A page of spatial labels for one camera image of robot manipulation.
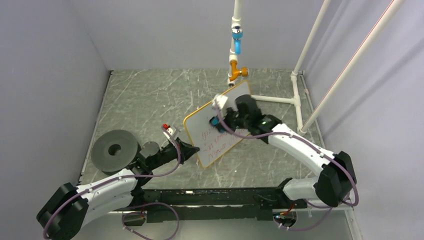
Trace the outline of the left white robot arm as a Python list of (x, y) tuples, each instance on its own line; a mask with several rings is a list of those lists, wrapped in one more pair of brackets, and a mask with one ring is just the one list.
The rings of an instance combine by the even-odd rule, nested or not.
[(145, 202), (143, 186), (153, 170), (177, 160), (183, 164), (200, 150), (179, 138), (165, 147), (156, 142), (144, 146), (136, 140), (98, 140), (92, 153), (100, 163), (111, 161), (113, 175), (85, 185), (61, 185), (36, 215), (46, 240), (70, 240), (91, 221), (118, 209), (139, 209)]

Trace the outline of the yellow framed whiteboard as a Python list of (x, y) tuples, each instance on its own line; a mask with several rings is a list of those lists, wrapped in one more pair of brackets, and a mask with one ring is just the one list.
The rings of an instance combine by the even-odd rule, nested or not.
[(191, 144), (199, 148), (197, 158), (203, 168), (209, 167), (242, 140), (211, 126), (210, 119), (217, 115), (213, 104), (214, 101), (210, 100), (183, 120)]

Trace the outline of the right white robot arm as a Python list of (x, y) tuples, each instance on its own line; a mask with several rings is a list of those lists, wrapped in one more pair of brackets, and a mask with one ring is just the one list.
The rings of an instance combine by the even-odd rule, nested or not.
[(236, 130), (247, 130), (248, 139), (264, 143), (288, 153), (314, 173), (314, 177), (288, 178), (275, 194), (276, 203), (289, 207), (297, 200), (319, 200), (329, 208), (341, 204), (355, 207), (359, 204), (357, 179), (350, 155), (334, 153), (300, 136), (279, 118), (263, 114), (257, 101), (249, 94), (240, 95), (231, 107), (225, 95), (216, 95), (212, 101), (216, 116), (210, 125), (221, 133), (244, 139)]

